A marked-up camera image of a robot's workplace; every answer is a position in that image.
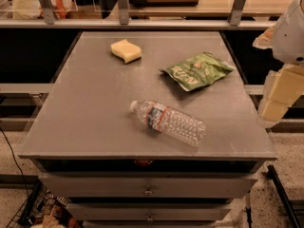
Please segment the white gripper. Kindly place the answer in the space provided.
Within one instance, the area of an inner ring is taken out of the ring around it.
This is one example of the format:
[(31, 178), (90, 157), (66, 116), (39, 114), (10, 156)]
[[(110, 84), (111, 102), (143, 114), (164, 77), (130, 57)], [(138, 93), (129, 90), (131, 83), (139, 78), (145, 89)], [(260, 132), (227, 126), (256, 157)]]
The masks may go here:
[(279, 71), (270, 70), (264, 83), (257, 118), (258, 125), (264, 128), (276, 125), (304, 93), (303, 5), (304, 0), (294, 0), (275, 26), (253, 42), (254, 48), (273, 48), (274, 57), (285, 64)]

